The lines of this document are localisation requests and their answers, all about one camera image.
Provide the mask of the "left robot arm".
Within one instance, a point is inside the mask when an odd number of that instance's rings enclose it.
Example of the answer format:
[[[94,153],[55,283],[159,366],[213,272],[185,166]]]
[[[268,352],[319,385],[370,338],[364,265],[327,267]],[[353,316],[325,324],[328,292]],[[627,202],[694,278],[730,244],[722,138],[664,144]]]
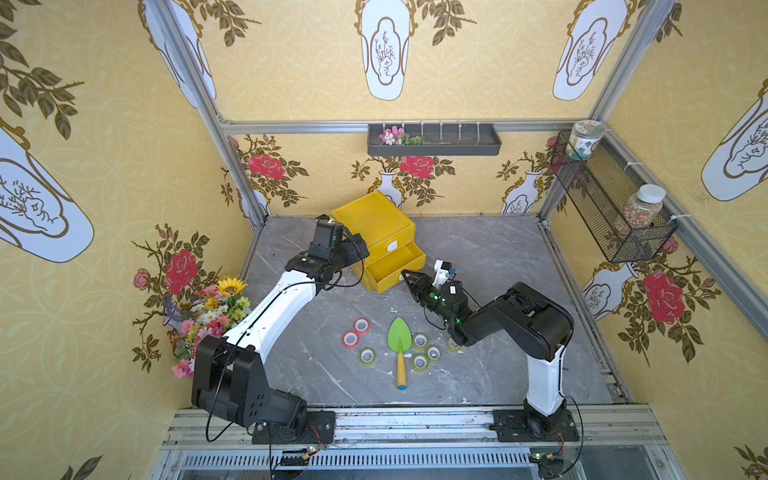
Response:
[[[317,294],[334,288],[334,276],[369,256],[359,234],[335,226],[323,240],[293,257],[272,290],[255,309],[222,337],[206,336],[198,345],[192,405],[242,427],[263,424],[300,437],[307,428],[307,403],[269,386],[264,363],[297,313]]]

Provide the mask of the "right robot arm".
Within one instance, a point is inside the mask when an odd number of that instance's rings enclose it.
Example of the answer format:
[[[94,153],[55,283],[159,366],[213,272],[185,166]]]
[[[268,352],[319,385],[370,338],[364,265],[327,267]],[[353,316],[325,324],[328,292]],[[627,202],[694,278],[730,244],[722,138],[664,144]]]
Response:
[[[552,421],[564,410],[562,359],[574,333],[571,315],[559,304],[523,282],[473,310],[463,284],[435,282],[422,272],[401,275],[413,299],[438,315],[453,342],[472,346],[500,331],[506,332],[527,356],[526,413]]]

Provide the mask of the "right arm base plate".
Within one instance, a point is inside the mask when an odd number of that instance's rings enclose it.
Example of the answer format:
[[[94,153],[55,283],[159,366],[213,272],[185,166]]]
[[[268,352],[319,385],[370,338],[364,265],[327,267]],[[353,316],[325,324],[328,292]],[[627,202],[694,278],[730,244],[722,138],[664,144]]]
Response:
[[[572,412],[561,409],[550,416],[535,410],[495,410],[489,430],[499,442],[575,442],[580,429]]]

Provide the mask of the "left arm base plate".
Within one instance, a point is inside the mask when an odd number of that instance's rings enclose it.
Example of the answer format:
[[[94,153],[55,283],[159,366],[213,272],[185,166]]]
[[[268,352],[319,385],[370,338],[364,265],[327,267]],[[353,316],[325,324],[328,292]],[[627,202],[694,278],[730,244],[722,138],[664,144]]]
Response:
[[[268,444],[316,444],[327,445],[334,441],[336,413],[331,410],[301,412],[290,425],[257,423],[252,435],[254,445]]]

